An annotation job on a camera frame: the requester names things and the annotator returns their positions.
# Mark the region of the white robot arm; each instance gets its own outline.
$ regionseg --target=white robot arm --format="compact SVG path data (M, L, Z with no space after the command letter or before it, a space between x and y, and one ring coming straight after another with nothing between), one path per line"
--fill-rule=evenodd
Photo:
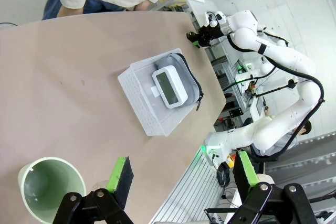
M216 13L216 19L221 18L215 27L202 27L197 36L189 33L188 39L197 39L201 44L209 44L209 39L233 35L233 46L245 51L255 51L264 55L287 69L313 76L314 63L300 52L286 47L286 42L273 44L258 36L259 30L265 26L258 21L251 11L245 10L225 17ZM278 114L275 118L262 118L248 126L227 132L210 133L205 141L206 152L216 164L222 163L232 149L248 146L252 143L261 151L272 147L281 137L296 128L320 100L320 87L313 81L299 77L299 100Z

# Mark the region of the black hair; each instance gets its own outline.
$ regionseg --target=black hair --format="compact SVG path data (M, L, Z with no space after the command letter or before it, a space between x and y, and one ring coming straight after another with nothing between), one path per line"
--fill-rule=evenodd
M302 133L301 135L306 135L311 131L311 122L309 120L306 122L303 129L306 129L306 132Z

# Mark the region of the green cup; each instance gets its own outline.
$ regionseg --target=green cup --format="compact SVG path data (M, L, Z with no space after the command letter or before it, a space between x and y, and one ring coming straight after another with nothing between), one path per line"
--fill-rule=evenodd
M66 193L86 195L83 178L69 162L44 157L24 166L18 175L23 202L42 223L52 223Z

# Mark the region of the white slatted panel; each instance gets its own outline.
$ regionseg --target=white slatted panel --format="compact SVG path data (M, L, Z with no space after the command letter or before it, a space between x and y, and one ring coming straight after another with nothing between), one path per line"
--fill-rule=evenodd
M205 220L203 210L216 207L223 189L201 149L150 223Z

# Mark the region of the gray pouch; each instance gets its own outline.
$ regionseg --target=gray pouch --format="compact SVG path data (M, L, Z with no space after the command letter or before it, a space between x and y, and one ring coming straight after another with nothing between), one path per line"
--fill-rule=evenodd
M158 60L156 63L157 69L173 65L176 68L178 75L183 83L184 89L188 94L188 99L183 103L182 106L187 106L195 102L198 103L196 110L201 105L201 99L204 93L202 92L201 85L193 76L182 54L169 54L167 57Z

